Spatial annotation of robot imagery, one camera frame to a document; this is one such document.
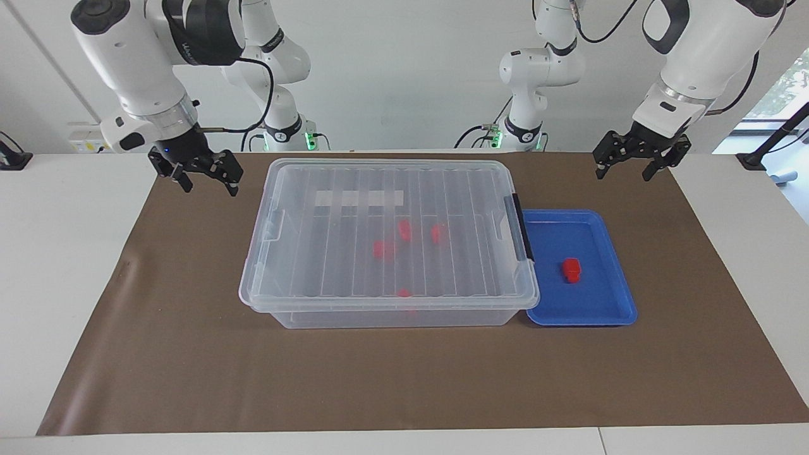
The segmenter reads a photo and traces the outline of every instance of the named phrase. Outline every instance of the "brown paper mat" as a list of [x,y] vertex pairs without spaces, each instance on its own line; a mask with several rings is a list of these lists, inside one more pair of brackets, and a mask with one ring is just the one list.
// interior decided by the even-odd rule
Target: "brown paper mat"
[[295,331],[237,296],[273,158],[239,157],[236,199],[155,184],[39,435],[809,422],[669,172],[597,181],[589,155],[480,157],[511,170],[525,208],[604,217],[635,325]]

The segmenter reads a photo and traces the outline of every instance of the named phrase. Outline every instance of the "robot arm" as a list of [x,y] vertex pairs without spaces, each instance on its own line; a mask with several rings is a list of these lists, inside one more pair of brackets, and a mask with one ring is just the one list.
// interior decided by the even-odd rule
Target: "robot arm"
[[675,167],[691,148],[685,130],[703,118],[731,78],[781,22],[785,0],[654,0],[643,20],[649,44],[666,55],[660,77],[633,115],[626,135],[610,131],[593,151],[596,175],[631,158],[643,172]]
[[239,0],[82,0],[74,33],[121,110],[101,124],[116,151],[153,144],[160,176],[186,192],[186,172],[221,181],[235,196],[242,168],[229,152],[213,153],[197,123],[197,107],[172,64],[230,65],[242,53]]
[[274,81],[266,71],[244,62],[223,67],[225,79],[247,91],[262,112],[269,97],[273,97],[263,124],[265,143],[271,151],[315,150],[315,123],[298,112],[290,91],[278,86],[307,78],[311,71],[309,55],[286,36],[275,19],[269,0],[245,0],[242,15],[248,45],[243,56],[269,65]]
[[548,108],[540,88],[571,85],[584,75],[584,56],[576,52],[578,35],[569,1],[541,0],[537,5],[536,32],[547,41],[544,49],[515,50],[500,62],[500,79],[514,95],[508,116],[498,126],[503,132],[501,147],[536,148]]

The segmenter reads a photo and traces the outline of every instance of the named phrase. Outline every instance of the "black stand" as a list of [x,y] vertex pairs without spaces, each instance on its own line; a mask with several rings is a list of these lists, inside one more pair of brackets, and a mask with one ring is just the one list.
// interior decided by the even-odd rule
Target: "black stand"
[[809,117],[809,103],[804,104],[803,107],[792,116],[792,118],[784,123],[784,126],[773,133],[773,135],[770,136],[765,143],[761,144],[761,147],[758,147],[756,151],[753,153],[737,153],[736,158],[739,159],[739,162],[748,171],[766,171],[767,168],[765,168],[761,163],[764,156],[772,151],[773,147],[775,147],[783,138],[785,138],[787,134],[792,132],[795,127],[800,125],[800,123],[807,117]]
[[0,141],[0,171],[22,171],[31,161],[32,153],[18,153]]

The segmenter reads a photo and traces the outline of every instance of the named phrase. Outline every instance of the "table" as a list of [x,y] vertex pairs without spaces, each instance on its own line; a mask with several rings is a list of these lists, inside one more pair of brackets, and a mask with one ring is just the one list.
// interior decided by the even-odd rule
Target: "table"
[[[41,155],[25,172],[0,174],[0,436],[36,432],[146,200],[153,172],[142,155]],[[744,171],[732,156],[691,155],[675,177],[809,402],[809,226],[764,173]],[[233,447],[362,453],[382,445],[402,453],[491,453],[503,444],[515,453],[542,448],[613,455],[646,453],[649,447],[658,453],[663,447],[672,453],[759,453],[762,447],[804,453],[809,424],[5,439],[0,453],[107,452],[110,447],[131,453],[165,447],[195,453]]]

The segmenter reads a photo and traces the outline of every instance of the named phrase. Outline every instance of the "clear plastic container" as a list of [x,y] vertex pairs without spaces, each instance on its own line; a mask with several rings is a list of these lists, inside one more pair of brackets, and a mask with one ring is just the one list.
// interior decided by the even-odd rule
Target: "clear plastic container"
[[280,159],[239,289],[290,329],[503,325],[539,287],[496,161]]

